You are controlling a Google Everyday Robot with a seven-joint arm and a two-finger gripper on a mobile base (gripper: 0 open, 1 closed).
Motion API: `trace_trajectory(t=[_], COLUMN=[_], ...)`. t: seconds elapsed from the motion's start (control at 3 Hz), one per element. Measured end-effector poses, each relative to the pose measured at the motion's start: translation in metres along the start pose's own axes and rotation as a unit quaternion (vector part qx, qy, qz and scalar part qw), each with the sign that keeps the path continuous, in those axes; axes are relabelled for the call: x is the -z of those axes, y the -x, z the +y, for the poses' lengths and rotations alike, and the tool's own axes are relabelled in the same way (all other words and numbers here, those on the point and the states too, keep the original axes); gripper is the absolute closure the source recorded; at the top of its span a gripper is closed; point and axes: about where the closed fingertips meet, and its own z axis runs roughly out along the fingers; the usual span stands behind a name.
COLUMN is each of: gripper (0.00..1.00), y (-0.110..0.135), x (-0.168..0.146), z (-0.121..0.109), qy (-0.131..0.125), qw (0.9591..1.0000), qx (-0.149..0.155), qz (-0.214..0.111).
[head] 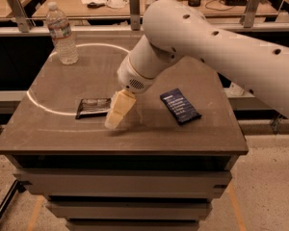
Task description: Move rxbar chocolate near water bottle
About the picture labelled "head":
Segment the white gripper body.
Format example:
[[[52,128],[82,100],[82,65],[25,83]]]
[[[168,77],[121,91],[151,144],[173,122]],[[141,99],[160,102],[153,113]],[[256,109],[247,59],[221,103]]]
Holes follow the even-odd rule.
[[[142,76],[131,64],[130,57],[126,56],[121,62],[118,71],[118,83],[125,90],[133,93],[143,93],[147,91],[155,82]]]

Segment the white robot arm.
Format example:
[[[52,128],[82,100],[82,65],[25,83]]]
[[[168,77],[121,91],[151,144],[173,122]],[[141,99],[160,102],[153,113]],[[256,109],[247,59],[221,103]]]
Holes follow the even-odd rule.
[[[105,126],[115,129],[156,77],[182,57],[197,59],[289,118],[289,47],[219,29],[202,13],[158,0],[144,13],[144,35],[118,69],[122,87]]]

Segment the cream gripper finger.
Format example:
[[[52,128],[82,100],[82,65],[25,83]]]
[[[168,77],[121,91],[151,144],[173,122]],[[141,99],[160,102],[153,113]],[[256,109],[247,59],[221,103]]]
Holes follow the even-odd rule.
[[[119,94],[119,91],[116,91],[115,93],[114,93],[114,95],[112,96],[112,98],[111,98],[111,108],[113,108],[114,107],[114,105],[115,105],[115,103],[116,103],[116,100],[117,100],[117,98],[118,98],[118,94]]]
[[[134,93],[129,90],[120,90],[114,107],[110,107],[106,115],[105,126],[108,129],[116,129],[135,103],[136,96]]]

